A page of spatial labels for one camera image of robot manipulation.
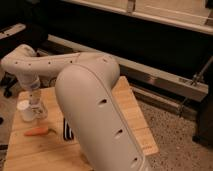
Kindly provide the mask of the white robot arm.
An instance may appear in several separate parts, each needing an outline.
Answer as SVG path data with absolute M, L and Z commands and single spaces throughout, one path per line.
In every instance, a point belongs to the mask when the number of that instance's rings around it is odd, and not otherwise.
M 22 44 L 1 66 L 30 93 L 32 106 L 41 101 L 39 78 L 56 78 L 57 103 L 94 171 L 152 171 L 112 95 L 120 77 L 114 57 L 98 52 L 39 57 Z

